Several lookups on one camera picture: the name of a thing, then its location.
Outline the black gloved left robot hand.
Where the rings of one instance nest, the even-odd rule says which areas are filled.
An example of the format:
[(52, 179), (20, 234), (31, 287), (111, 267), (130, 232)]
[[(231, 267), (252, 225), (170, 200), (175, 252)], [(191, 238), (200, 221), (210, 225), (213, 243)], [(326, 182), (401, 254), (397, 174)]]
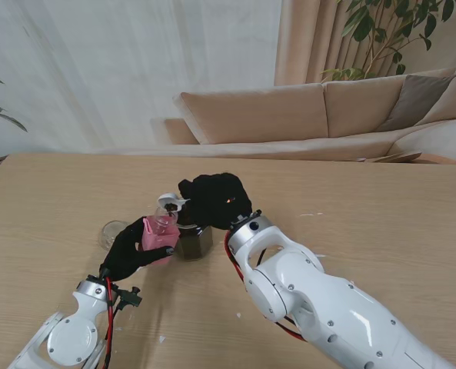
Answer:
[(146, 217), (139, 218), (116, 236), (107, 256), (100, 265), (100, 277), (108, 277), (111, 281), (121, 281), (132, 276), (139, 268), (173, 255), (174, 248), (171, 246), (148, 251), (139, 251), (136, 248), (137, 244), (141, 244), (146, 219)]

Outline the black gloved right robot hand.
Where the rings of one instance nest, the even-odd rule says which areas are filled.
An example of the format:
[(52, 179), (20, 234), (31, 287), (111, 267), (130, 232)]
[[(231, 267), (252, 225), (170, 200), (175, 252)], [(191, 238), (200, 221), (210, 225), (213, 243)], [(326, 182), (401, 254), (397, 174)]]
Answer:
[(194, 180), (178, 183), (186, 200), (180, 218), (187, 224), (228, 230), (238, 217), (252, 213), (251, 201), (241, 180), (231, 173), (199, 175)]

